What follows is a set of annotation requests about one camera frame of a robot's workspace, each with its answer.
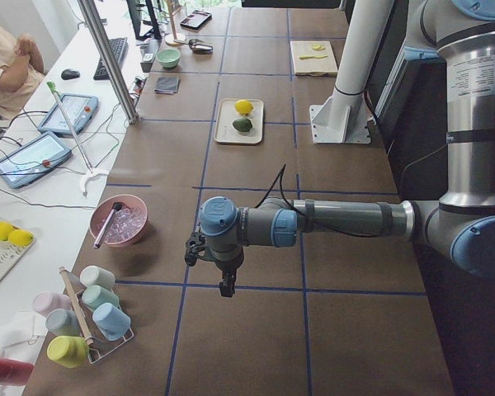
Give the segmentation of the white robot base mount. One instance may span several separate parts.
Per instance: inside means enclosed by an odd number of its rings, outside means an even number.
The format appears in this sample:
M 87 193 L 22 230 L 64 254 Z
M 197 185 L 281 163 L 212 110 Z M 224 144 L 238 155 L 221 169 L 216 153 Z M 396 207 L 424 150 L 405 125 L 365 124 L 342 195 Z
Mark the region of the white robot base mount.
M 393 0 L 355 2 L 332 95 L 309 108 L 314 143 L 370 143 L 364 92 L 393 5 Z

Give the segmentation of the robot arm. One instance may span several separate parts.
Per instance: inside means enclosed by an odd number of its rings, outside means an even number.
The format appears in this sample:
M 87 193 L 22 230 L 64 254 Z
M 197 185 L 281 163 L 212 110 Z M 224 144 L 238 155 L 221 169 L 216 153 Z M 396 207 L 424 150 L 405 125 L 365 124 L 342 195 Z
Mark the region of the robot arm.
M 448 187 L 437 200 L 343 202 L 266 194 L 254 207 L 223 196 L 199 208 L 185 261 L 213 262 L 232 297 L 244 248 L 291 247 L 299 233 L 400 236 L 474 276 L 495 278 L 495 1 L 412 1 L 405 56 L 446 65 Z

